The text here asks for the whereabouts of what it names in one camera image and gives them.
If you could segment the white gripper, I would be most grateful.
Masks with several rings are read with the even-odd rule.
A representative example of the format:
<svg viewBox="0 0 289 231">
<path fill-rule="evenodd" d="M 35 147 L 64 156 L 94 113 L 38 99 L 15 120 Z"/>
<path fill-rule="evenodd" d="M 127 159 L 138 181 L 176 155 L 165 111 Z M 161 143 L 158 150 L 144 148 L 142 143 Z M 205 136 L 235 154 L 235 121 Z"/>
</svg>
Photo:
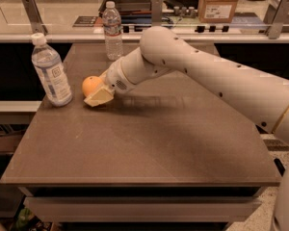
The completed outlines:
<svg viewBox="0 0 289 231">
<path fill-rule="evenodd" d="M 114 99 L 114 93 L 126 94 L 136 87 L 124 75 L 121 63 L 122 58 L 111 63 L 109 68 L 100 75 L 104 84 L 85 97 L 84 102 L 87 105 L 96 107 L 105 104 Z"/>
</svg>

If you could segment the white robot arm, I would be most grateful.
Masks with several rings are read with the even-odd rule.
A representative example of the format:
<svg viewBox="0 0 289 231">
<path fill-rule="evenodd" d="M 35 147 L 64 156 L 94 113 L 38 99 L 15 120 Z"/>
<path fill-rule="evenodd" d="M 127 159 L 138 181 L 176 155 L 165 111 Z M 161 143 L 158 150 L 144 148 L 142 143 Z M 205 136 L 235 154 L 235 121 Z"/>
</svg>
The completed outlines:
<svg viewBox="0 0 289 231">
<path fill-rule="evenodd" d="M 100 76 L 86 78 L 84 102 L 91 107 L 108 103 L 141 82 L 174 70 L 289 146 L 289 80 L 195 49 L 161 26 L 145 30 L 140 46 Z"/>
</svg>

